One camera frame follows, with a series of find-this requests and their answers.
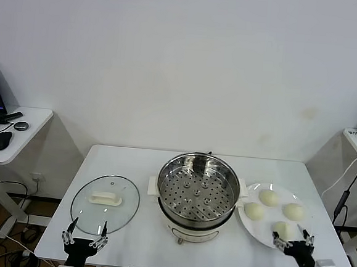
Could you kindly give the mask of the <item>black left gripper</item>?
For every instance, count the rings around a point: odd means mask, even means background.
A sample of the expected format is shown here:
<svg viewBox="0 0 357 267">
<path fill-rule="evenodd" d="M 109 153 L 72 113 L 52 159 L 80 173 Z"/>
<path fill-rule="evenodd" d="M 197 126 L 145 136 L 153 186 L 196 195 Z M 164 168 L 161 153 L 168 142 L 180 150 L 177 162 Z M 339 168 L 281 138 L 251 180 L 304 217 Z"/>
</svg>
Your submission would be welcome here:
<svg viewBox="0 0 357 267">
<path fill-rule="evenodd" d="M 64 252 L 67 254 L 67 260 L 64 263 L 65 266 L 84 267 L 86 260 L 89 257 L 93 257 L 96 254 L 96 250 L 102 250 L 109 241 L 107 237 L 107 222 L 105 222 L 102 228 L 100 237 L 95 241 L 80 238 L 73 239 L 72 233 L 75 230 L 77 222 L 78 218 L 75 218 L 73 222 L 68 225 L 68 228 L 61 233 L 64 243 Z"/>
</svg>

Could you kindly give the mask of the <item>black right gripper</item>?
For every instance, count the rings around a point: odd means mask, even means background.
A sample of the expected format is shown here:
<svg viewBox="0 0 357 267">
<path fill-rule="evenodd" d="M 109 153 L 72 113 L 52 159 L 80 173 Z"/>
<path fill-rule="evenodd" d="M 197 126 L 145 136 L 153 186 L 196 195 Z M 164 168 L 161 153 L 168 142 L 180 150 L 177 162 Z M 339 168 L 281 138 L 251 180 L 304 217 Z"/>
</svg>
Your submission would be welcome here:
<svg viewBox="0 0 357 267">
<path fill-rule="evenodd" d="M 308 230 L 300 224 L 297 224 L 297 227 L 302 236 L 301 240 L 288 242 L 283 240 L 278 232 L 273 231 L 273 244 L 278 250 L 284 252 L 285 255 L 293 257 L 298 267 L 314 267 L 314 236 L 311 236 Z"/>
</svg>

